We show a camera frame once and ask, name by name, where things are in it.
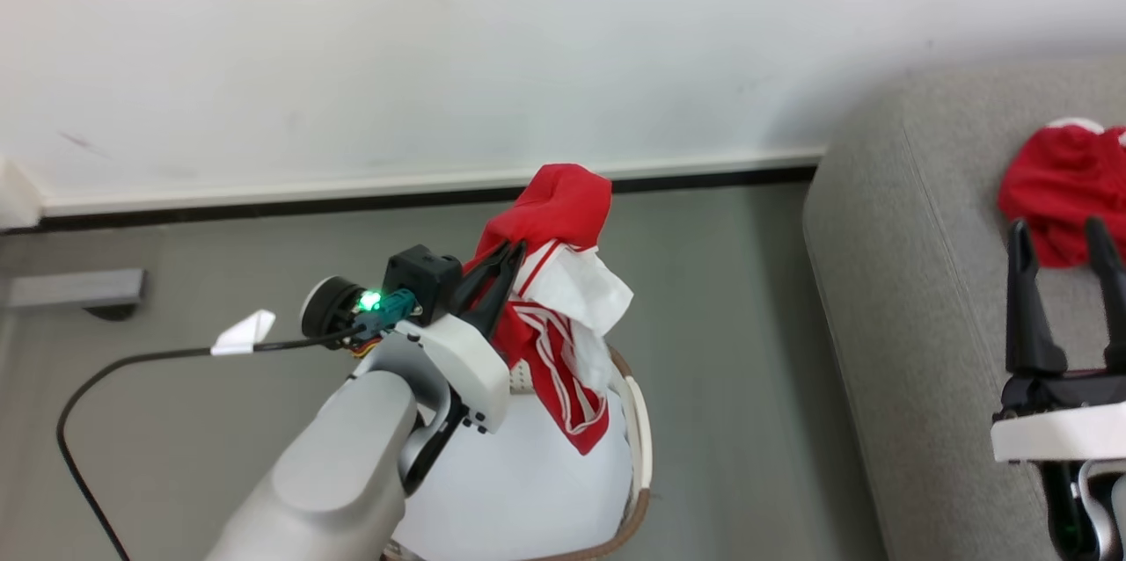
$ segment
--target red and white cloth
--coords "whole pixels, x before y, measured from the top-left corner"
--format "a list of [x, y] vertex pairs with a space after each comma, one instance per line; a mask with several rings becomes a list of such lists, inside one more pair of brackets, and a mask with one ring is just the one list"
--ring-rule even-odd
[[480, 264], [506, 240], [527, 243], [491, 341], [510, 368], [527, 362], [536, 394], [582, 454], [608, 427], [614, 367], [604, 336], [633, 297], [597, 256], [609, 211], [610, 181], [581, 166], [544, 166], [516, 204], [489, 221], [466, 265]]
[[1001, 181], [998, 206], [1025, 219], [1046, 267], [1087, 261], [1084, 223], [1099, 216], [1126, 251], [1126, 127], [1082, 118], [1053, 122], [1030, 136]]

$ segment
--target white wall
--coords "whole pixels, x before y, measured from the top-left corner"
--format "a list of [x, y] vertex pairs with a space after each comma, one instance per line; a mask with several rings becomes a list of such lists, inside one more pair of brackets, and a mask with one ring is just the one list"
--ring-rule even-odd
[[0, 152], [55, 214], [472, 185], [554, 160], [802, 160], [888, 74], [1126, 34], [1123, 0], [0, 0]]

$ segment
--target floor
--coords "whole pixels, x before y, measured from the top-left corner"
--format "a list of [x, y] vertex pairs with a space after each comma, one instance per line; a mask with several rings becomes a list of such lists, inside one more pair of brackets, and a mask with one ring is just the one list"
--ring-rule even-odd
[[[611, 332], [645, 392], [653, 501], [618, 561], [878, 560], [846, 400], [802, 240], [804, 184], [616, 197], [607, 265], [636, 293]], [[0, 558], [110, 561], [53, 440], [65, 398], [108, 362], [209, 345], [259, 308], [274, 338], [327, 275], [378, 283], [419, 242], [467, 256], [502, 205], [18, 235], [0, 273], [141, 266], [137, 315], [0, 323]], [[133, 559], [188, 561], [350, 369], [293, 351], [129, 368], [71, 417], [75, 458]]]

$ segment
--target green led light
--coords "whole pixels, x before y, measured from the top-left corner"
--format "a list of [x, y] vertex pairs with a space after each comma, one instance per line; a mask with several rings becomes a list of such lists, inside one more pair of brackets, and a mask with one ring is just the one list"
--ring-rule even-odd
[[359, 296], [359, 310], [361, 311], [375, 310], [375, 306], [379, 305], [379, 300], [381, 300], [379, 294], [376, 293], [375, 291], [363, 293], [363, 295]]

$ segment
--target red cloth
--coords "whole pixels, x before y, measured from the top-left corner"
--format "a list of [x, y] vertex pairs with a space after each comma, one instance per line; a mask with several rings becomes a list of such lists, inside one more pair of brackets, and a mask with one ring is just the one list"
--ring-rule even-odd
[[1042, 265], [1085, 262], [1083, 224], [1092, 215], [1106, 221], [1126, 250], [1126, 151], [1118, 143], [1124, 131], [1040, 128], [1009, 166], [997, 204], [1010, 221], [1028, 221]]
[[[581, 166], [544, 166], [512, 208], [485, 225], [476, 257], [465, 265], [466, 270], [504, 240], [513, 244], [524, 240], [528, 255], [553, 240], [574, 249], [595, 247], [609, 212], [610, 181]], [[510, 368], [520, 359], [528, 362], [539, 400], [568, 440], [586, 455], [609, 427], [606, 398], [582, 386], [569, 367], [574, 356], [570, 320], [515, 297], [517, 301], [504, 305], [491, 339], [493, 347], [508, 356]]]

